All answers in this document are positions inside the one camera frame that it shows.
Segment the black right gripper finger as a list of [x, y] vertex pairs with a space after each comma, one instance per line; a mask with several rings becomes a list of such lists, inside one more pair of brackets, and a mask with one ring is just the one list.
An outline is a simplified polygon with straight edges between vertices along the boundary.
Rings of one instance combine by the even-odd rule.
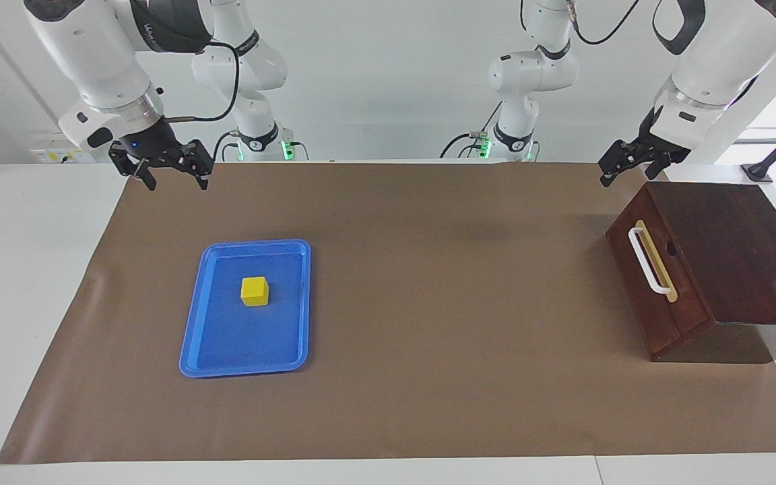
[[192, 140], [181, 146], [181, 170], [197, 181], [202, 191], [207, 191], [214, 169], [214, 158], [202, 141]]
[[110, 159], [123, 177], [139, 179], [149, 191], [154, 191], [157, 181], [151, 174], [147, 160], [136, 162], [123, 147], [110, 147]]

